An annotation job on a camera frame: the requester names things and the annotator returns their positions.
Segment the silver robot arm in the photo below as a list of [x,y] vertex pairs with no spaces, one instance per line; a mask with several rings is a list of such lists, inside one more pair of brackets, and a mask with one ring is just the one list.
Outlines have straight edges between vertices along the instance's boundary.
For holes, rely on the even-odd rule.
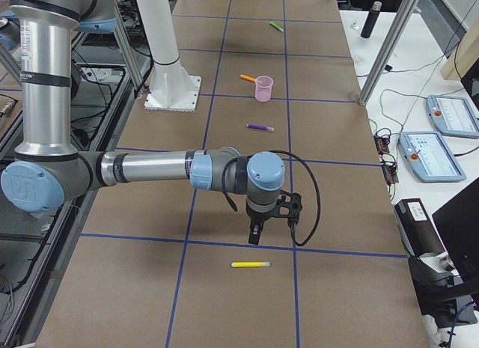
[[23,140],[1,174],[6,198],[28,213],[59,208],[119,183],[188,180],[196,189],[244,195],[248,241],[285,205],[284,163],[232,147],[132,155],[77,150],[70,140],[71,34],[112,32],[115,0],[10,0],[20,23]]

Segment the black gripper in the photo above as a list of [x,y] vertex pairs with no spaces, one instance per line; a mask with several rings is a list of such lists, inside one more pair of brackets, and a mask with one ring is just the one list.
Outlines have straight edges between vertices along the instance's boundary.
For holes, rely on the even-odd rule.
[[260,235],[262,233],[262,222],[265,222],[272,217],[276,217],[279,208],[280,206],[277,202],[273,202],[267,205],[256,204],[253,201],[246,202],[246,213],[251,219],[248,236],[249,244],[259,244]]

